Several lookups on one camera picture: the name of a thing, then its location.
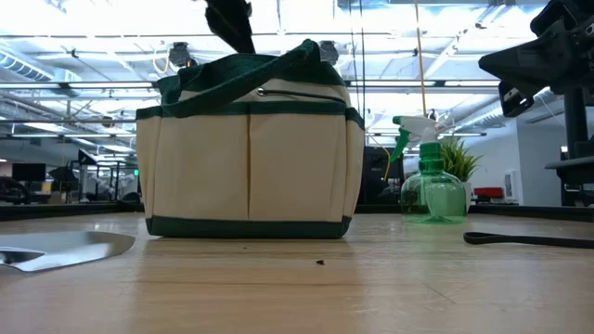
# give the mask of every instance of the potted plant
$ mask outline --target potted plant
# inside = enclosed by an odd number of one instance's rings
[[[444,171],[456,176],[464,184],[466,189],[466,210],[468,210],[471,207],[472,194],[472,186],[468,180],[478,169],[477,162],[482,156],[474,157],[469,154],[468,149],[464,148],[464,142],[454,137],[442,141],[442,152],[444,155]]]

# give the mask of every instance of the yellow cable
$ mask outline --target yellow cable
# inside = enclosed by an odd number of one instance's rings
[[[390,159],[392,158],[392,155],[390,154],[390,151],[386,149],[382,144],[378,143],[378,141],[375,140],[373,136],[370,136],[370,138],[373,139],[373,141],[376,144],[378,144],[380,148],[383,148],[383,150],[386,151],[386,154],[388,155],[388,166],[386,166],[386,174],[383,176],[383,182],[388,182],[388,172],[390,172]]]
[[[167,58],[165,59],[165,70],[161,70],[159,68],[159,66],[157,66],[157,59],[153,58],[152,59],[152,66],[155,68],[155,70],[161,74],[164,74],[167,72],[167,70],[169,70],[169,52],[171,52],[171,49],[167,50]]]
[[[423,69],[423,50],[420,46],[419,0],[415,0],[415,11],[417,13],[417,44],[419,48],[420,94],[423,99],[423,117],[427,117],[427,102],[425,100],[425,69]]]

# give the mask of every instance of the red object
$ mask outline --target red object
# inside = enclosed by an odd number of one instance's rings
[[[485,196],[491,199],[503,199],[503,188],[483,187],[475,188],[474,195]]]

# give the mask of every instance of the green leaves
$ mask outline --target green leaves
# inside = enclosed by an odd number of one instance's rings
[[[442,153],[444,155],[444,170],[451,173],[462,182],[468,182],[472,174],[478,169],[477,162],[482,156],[473,157],[464,148],[464,142],[456,138],[448,138],[442,141]]]

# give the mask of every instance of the table surface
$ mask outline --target table surface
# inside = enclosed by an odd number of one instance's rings
[[[369,214],[342,240],[208,240],[151,237],[133,213],[0,222],[0,234],[73,230],[137,239],[121,256],[40,274],[0,266],[0,332],[594,332],[594,250],[462,240],[594,238],[589,223]]]

